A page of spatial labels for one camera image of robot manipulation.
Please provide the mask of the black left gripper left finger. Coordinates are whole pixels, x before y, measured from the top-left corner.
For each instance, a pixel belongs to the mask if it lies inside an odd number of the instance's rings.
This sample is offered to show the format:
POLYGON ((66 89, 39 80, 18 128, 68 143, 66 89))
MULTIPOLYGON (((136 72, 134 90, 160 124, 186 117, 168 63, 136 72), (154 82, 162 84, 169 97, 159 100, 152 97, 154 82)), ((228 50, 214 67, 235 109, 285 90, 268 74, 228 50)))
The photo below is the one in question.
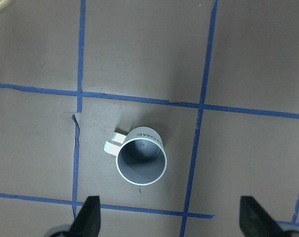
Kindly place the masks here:
POLYGON ((100 198, 88 196, 69 229, 71 237, 97 237, 101 227, 100 198))

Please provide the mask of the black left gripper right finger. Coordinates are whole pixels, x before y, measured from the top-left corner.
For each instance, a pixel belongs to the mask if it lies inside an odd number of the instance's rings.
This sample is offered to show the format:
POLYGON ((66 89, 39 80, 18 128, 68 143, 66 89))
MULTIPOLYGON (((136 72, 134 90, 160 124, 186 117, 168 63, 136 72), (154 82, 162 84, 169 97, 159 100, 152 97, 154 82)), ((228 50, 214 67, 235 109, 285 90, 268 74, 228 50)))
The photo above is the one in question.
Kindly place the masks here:
POLYGON ((287 237, 252 196, 240 197, 239 227, 245 237, 287 237))

